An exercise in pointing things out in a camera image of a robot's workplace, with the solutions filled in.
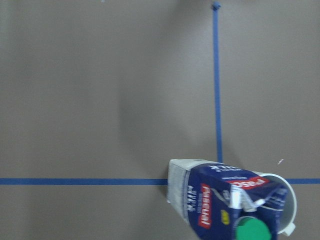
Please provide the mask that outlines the blue white milk carton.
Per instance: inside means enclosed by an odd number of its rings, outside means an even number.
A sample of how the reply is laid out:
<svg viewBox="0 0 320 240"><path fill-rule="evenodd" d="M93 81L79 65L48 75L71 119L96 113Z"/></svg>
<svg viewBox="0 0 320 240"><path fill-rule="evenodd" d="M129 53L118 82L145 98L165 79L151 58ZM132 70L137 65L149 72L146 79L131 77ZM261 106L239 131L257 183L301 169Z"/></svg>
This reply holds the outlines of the blue white milk carton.
<svg viewBox="0 0 320 240"><path fill-rule="evenodd" d="M202 159L172 159L167 201L201 240L276 240L292 232L289 190L264 173Z"/></svg>

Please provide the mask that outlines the white ribbed plastic cup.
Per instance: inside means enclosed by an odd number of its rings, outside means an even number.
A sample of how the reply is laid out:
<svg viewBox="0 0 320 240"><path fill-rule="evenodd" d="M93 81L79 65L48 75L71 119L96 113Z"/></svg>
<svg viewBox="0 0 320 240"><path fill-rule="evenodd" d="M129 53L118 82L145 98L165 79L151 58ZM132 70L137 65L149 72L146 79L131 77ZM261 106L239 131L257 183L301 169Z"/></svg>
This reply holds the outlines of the white ribbed plastic cup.
<svg viewBox="0 0 320 240"><path fill-rule="evenodd" d="M268 180L280 183L288 190L279 220L278 234L289 237L296 229L296 225L294 224L297 214L297 199L295 192L289 182L277 174L260 172L258 175Z"/></svg>

